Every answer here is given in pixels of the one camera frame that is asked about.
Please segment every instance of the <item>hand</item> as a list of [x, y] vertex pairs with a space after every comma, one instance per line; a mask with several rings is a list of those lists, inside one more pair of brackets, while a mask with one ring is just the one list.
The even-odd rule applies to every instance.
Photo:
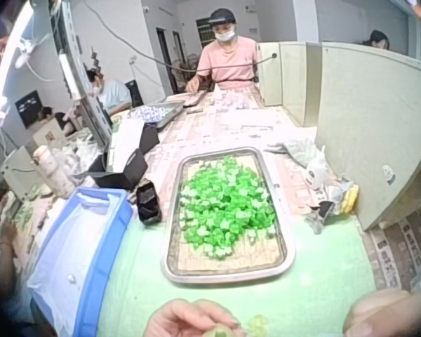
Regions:
[[195, 75], [193, 79], [187, 83], [187, 86], [185, 87], [185, 90], [188, 93], [197, 93], [199, 89], [199, 78], [198, 75]]
[[12, 246], [16, 234], [17, 228], [15, 228], [14, 224], [9, 219], [5, 219], [1, 227], [1, 242]]
[[1, 198], [1, 201], [0, 201], [0, 211], [5, 208], [7, 202], [8, 202], [8, 195], [5, 194], [3, 198]]
[[421, 292], [375, 291], [350, 310], [346, 337], [405, 337], [421, 332]]
[[172, 300], [149, 318], [143, 337], [202, 337], [217, 324], [227, 326], [235, 336], [243, 335], [234, 316], [217, 303]]

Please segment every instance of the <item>plastic bottle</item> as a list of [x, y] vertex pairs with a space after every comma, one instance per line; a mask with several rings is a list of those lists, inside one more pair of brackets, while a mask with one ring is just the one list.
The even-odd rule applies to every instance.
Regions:
[[313, 158], [306, 168], [305, 182], [313, 190], [318, 190], [324, 184], [324, 180], [328, 174], [328, 164], [324, 155], [326, 146]]

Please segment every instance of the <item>patterned tablecloth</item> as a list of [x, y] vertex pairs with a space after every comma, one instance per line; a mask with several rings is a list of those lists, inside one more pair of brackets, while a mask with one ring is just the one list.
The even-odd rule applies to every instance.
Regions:
[[[164, 214], [170, 206], [173, 181], [181, 160], [212, 150], [267, 144], [286, 138], [314, 139], [316, 128], [297, 127], [282, 107], [253, 109], [256, 91], [245, 89], [250, 109], [212, 106], [211, 94], [201, 103], [203, 112], [183, 113], [160, 133], [161, 144], [147, 155], [147, 177], [158, 190]], [[263, 152], [274, 180], [276, 193], [292, 216], [309, 212], [308, 205], [325, 198], [308, 188], [303, 170], [291, 158]], [[421, 289], [421, 209], [386, 230], [363, 232], [359, 228], [378, 289]]]

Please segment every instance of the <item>window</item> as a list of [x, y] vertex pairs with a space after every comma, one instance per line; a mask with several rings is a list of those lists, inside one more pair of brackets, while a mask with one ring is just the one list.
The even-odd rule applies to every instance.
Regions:
[[212, 26], [209, 24], [209, 18], [197, 20], [196, 26], [198, 27], [199, 40], [202, 48], [215, 40], [215, 34]]

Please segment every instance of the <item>table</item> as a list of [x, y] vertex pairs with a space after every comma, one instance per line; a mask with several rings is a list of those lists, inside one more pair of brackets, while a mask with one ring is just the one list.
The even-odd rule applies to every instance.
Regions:
[[[255, 97], [255, 92], [243, 91]], [[178, 163], [191, 154], [254, 146], [263, 150], [275, 138], [314, 137], [315, 129], [295, 127], [282, 108], [218, 109], [211, 97], [204, 111], [183, 113], [159, 135], [161, 144], [146, 156], [147, 178], [156, 185], [164, 218], [168, 213]], [[273, 280], [226, 286], [182, 286], [161, 272], [164, 224], [144, 227], [134, 221], [123, 238], [102, 304], [98, 336], [141, 336], [153, 311], [173, 298], [215, 300], [244, 326], [256, 315], [267, 318], [267, 336], [322, 336], [340, 333], [353, 302], [375, 289], [373, 273], [355, 216], [339, 220], [315, 236], [304, 223], [306, 204], [321, 195], [310, 191], [301, 169], [282, 155], [265, 161], [297, 246], [289, 271]]]

